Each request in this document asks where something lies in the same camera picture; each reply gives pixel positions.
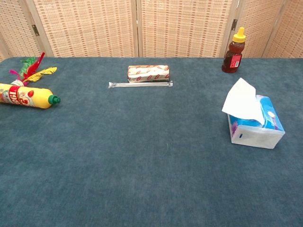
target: plastic-wrapped straw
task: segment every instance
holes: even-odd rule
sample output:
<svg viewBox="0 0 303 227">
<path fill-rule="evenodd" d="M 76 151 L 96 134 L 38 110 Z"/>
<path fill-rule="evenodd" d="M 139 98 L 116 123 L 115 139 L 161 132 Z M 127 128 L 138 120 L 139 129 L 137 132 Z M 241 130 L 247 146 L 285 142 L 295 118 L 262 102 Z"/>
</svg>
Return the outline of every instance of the plastic-wrapped straw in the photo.
<svg viewBox="0 0 303 227">
<path fill-rule="evenodd" d="M 170 82 L 148 82 L 148 83 L 108 83 L 108 88 L 113 87 L 172 87 L 172 80 Z"/>
</svg>

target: tissue box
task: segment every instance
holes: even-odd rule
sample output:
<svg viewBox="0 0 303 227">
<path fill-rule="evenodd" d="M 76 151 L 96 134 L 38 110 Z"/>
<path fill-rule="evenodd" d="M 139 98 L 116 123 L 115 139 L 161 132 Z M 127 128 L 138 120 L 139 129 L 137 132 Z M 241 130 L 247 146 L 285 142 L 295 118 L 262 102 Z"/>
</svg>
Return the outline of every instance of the tissue box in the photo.
<svg viewBox="0 0 303 227">
<path fill-rule="evenodd" d="M 240 78 L 225 100 L 232 143 L 273 149 L 285 134 L 269 97 Z"/>
<path fill-rule="evenodd" d="M 169 81 L 168 65 L 130 65 L 127 71 L 130 83 Z"/>
</svg>

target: yellow cap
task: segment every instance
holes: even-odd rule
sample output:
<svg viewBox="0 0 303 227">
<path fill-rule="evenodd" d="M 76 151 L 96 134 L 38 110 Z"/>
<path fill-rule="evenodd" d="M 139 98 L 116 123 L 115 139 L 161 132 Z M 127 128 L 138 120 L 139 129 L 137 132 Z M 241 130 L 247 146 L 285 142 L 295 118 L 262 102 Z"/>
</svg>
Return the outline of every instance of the yellow cap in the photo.
<svg viewBox="0 0 303 227">
<path fill-rule="evenodd" d="M 244 27 L 240 27 L 237 34 L 233 35 L 232 40 L 236 43 L 245 42 L 246 36 L 244 35 Z"/>
</svg>

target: white tissue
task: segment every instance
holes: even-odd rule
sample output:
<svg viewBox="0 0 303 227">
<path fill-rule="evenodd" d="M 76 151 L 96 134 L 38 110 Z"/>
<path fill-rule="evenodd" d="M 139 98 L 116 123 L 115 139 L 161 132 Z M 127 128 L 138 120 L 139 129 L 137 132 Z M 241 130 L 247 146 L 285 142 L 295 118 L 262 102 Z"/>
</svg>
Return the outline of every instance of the white tissue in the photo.
<svg viewBox="0 0 303 227">
<path fill-rule="evenodd" d="M 256 120 L 262 125 L 265 123 L 256 89 L 242 78 L 228 92 L 222 111 L 237 118 Z"/>
</svg>

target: green bottle cap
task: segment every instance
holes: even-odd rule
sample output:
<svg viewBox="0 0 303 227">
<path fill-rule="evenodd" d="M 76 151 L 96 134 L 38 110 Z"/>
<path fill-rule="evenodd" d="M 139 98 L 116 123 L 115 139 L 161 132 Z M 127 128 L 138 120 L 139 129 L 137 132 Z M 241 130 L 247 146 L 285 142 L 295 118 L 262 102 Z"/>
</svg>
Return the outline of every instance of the green bottle cap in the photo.
<svg viewBox="0 0 303 227">
<path fill-rule="evenodd" d="M 51 96 L 48 97 L 48 102 L 50 104 L 60 103 L 60 101 L 61 101 L 61 99 L 59 97 L 57 97 L 57 96 L 51 95 Z"/>
</svg>

